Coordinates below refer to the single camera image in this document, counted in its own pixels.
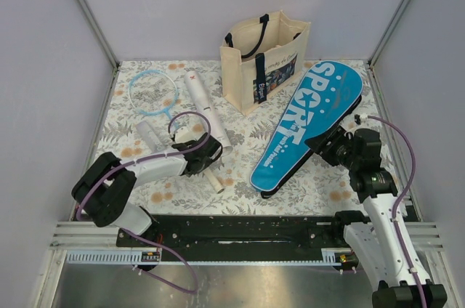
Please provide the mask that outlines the white shuttlecock tube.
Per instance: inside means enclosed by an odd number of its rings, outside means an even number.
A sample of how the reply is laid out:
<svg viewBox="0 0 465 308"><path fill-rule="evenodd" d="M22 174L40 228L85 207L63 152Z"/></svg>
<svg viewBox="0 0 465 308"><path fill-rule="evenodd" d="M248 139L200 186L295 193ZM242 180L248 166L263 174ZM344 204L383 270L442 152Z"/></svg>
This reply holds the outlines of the white shuttlecock tube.
<svg viewBox="0 0 465 308"><path fill-rule="evenodd" d="M209 120L212 136L222 144L223 154L231 154L233 146L226 134L213 102L209 98L206 87L203 85L200 74L195 70L188 71L184 75L184 80L187 91L196 109Z"/></svg>

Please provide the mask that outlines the clear plastic tube cap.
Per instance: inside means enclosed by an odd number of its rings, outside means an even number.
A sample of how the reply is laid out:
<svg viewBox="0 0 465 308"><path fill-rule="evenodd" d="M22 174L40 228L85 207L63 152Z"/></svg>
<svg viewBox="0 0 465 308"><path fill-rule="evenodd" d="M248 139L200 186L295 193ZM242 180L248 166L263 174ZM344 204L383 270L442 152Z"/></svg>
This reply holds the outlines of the clear plastic tube cap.
<svg viewBox="0 0 465 308"><path fill-rule="evenodd" d="M172 151L170 146L165 145L159 139L154 128L147 121L139 122L136 125L136 130L150 149L150 155L167 155Z"/></svg>

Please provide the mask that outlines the blue racket cover bag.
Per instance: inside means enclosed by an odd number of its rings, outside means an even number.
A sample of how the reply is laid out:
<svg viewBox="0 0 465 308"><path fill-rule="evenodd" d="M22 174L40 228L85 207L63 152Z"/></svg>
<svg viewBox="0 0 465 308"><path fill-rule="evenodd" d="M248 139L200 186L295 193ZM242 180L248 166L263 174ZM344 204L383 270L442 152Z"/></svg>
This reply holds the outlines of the blue racket cover bag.
<svg viewBox="0 0 465 308"><path fill-rule="evenodd" d="M342 62L319 61L302 76L250 176L262 198L272 197L302 167L312 155L306 141L338 125L362 92L362 76Z"/></svg>

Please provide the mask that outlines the light blue racket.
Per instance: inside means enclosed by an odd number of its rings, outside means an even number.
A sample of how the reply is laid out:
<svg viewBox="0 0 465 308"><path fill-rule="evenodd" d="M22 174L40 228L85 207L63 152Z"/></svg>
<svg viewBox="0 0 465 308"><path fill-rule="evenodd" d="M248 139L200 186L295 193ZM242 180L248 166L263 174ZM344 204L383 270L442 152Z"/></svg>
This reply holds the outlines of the light blue racket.
<svg viewBox="0 0 465 308"><path fill-rule="evenodd" d="M173 139L175 131L182 127L171 113L172 108L179 99L179 88L168 75L160 70L144 70L138 73L129 82L128 98L136 113L144 116L165 115L169 120L171 136ZM209 120L196 109L201 125L200 131L194 131L198 138L205 131L211 132Z"/></svg>

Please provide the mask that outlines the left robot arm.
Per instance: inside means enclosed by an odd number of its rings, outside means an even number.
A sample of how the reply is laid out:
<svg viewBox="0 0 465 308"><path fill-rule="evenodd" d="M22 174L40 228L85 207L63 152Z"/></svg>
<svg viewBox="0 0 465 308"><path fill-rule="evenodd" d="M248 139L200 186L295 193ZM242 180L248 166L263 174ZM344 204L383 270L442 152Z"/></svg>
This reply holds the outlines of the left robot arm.
<svg viewBox="0 0 465 308"><path fill-rule="evenodd" d="M112 152L103 153L71 191L79 204L76 216L85 212L97 227L115 225L132 233L141 246L150 246L158 230L147 211L129 202L133 189L166 177L199 174L222 151L222 144L205 133L135 161L123 162Z"/></svg>

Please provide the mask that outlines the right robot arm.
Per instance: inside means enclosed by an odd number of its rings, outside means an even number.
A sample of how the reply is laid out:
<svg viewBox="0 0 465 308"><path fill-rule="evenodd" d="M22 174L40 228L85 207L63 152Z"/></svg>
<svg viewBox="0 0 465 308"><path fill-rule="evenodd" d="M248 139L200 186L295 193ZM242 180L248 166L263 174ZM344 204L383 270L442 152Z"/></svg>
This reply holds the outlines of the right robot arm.
<svg viewBox="0 0 465 308"><path fill-rule="evenodd" d="M367 213L336 213L331 238L338 246L350 246L362 264L373 307L444 307L446 290L421 263L400 210L402 198L381 165L380 134L372 129L350 134L339 126L305 143L326 163L348 170L350 186Z"/></svg>

